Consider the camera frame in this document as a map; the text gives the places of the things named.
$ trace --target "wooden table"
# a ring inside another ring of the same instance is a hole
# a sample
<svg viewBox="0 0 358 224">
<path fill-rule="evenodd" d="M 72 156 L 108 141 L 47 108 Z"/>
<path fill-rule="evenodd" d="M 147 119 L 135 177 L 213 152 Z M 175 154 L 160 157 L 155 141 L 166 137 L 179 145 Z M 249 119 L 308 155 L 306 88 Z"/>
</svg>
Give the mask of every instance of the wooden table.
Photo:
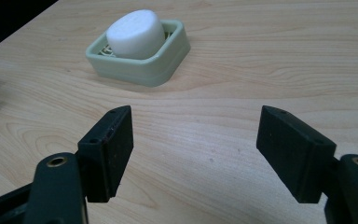
<svg viewBox="0 0 358 224">
<path fill-rule="evenodd" d="M 98 77 L 85 57 L 140 8 L 181 20 L 192 47 L 156 88 Z M 358 1 L 60 0 L 0 44 L 0 195 L 121 105 L 135 148 L 117 197 L 88 204 L 91 223 L 324 223 L 325 196 L 298 204 L 255 139 L 272 105 L 337 158 L 358 154 Z"/>
</svg>

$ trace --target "white cylindrical object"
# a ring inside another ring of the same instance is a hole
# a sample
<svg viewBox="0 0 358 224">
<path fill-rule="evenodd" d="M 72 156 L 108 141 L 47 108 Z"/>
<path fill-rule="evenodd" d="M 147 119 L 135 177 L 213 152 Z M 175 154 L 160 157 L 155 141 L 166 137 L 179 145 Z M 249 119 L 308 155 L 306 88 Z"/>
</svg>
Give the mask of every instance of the white cylindrical object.
<svg viewBox="0 0 358 224">
<path fill-rule="evenodd" d="M 110 48 L 118 58 L 147 59 L 165 41 L 164 29 L 151 10 L 133 11 L 113 23 L 106 31 Z"/>
</svg>

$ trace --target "wood grain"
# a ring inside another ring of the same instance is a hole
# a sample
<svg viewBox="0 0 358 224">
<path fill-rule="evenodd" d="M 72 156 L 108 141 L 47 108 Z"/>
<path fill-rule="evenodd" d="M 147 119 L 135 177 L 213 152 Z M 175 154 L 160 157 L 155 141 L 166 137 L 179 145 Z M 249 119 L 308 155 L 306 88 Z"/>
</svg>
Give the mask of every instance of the wood grain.
<svg viewBox="0 0 358 224">
<path fill-rule="evenodd" d="M 98 77 L 86 47 L 150 8 L 185 24 L 191 51 L 147 88 Z M 358 1 L 60 0 L 0 44 L 0 195 L 37 163 L 76 152 L 109 109 L 131 105 L 135 148 L 91 223 L 325 223 L 255 148 L 262 105 L 358 154 Z"/>
</svg>

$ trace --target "dark background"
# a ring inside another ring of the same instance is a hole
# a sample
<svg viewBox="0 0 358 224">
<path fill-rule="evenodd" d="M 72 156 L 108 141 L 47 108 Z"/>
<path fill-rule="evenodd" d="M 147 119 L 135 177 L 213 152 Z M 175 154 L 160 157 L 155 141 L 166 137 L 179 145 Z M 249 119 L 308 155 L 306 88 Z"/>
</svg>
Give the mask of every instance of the dark background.
<svg viewBox="0 0 358 224">
<path fill-rule="evenodd" d="M 0 42 L 58 0 L 0 0 Z"/>
</svg>

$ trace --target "black bracket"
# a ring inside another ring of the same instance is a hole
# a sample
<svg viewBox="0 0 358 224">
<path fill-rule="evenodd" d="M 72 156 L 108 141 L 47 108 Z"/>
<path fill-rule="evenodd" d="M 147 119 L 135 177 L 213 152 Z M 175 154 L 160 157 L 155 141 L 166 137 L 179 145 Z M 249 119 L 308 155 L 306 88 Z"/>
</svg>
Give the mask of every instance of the black bracket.
<svg viewBox="0 0 358 224">
<path fill-rule="evenodd" d="M 78 143 L 38 163 L 34 182 L 0 197 L 0 224 L 89 223 L 89 202 L 116 196 L 133 149 L 131 108 L 107 112 Z"/>
<path fill-rule="evenodd" d="M 299 203 L 322 192 L 327 223 L 358 223 L 358 155 L 334 158 L 336 144 L 294 115 L 264 105 L 256 147 Z"/>
</svg>

